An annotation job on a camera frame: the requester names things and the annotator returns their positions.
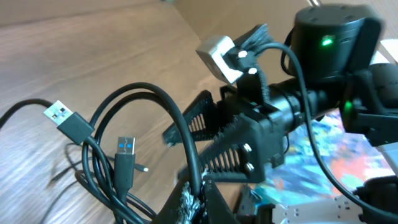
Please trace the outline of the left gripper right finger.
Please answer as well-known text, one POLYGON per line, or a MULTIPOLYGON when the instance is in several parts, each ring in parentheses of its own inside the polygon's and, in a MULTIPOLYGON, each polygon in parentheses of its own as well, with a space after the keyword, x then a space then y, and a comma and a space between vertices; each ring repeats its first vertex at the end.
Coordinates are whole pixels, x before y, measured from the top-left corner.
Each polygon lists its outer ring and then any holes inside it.
POLYGON ((225 202, 215 182, 206 179, 203 186, 205 197, 205 211, 202 223, 205 224, 239 224, 233 213, 225 202))

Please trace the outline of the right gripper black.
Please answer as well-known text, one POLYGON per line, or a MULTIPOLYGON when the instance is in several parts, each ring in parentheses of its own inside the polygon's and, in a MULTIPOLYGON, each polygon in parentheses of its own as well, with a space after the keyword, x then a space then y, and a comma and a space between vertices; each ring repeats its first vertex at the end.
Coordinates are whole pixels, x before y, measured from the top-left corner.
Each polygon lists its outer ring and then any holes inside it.
POLYGON ((218 102, 224 126, 218 133, 218 109, 211 93, 203 90, 183 112, 194 141, 213 142, 198 156, 200 173, 216 182, 260 183, 264 165, 285 162, 284 138, 297 123, 299 101, 271 86, 270 101, 255 102, 224 86, 218 102))

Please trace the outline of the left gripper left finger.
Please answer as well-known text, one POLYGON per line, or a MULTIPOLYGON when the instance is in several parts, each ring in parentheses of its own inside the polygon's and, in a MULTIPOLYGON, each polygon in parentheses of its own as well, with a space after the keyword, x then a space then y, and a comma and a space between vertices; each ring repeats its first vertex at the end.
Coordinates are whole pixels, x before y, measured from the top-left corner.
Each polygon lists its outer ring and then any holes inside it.
POLYGON ((179 180, 151 224, 192 224, 201 209, 202 202, 191 194, 189 181, 179 180))

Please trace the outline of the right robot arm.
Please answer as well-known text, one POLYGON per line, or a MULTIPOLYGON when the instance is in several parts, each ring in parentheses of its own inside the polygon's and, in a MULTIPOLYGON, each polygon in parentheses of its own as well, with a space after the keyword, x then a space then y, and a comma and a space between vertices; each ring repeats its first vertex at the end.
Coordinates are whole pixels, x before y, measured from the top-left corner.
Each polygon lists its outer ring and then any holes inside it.
POLYGON ((300 10, 284 43, 275 42, 259 24, 237 39, 217 35, 204 41, 197 54, 219 80, 221 100, 202 91, 183 117, 195 141, 210 141, 199 155, 203 195, 188 194, 188 169, 157 220, 180 223, 377 223, 397 222, 397 176, 367 181, 346 190, 315 158, 341 192, 334 199, 288 207, 280 203, 243 210, 241 197, 231 211, 217 182, 259 183, 264 166, 284 163, 284 141, 302 124, 321 120, 339 109, 344 129, 363 134, 377 146, 392 168, 397 153, 397 66, 372 64, 383 22, 367 5, 325 4, 300 10))

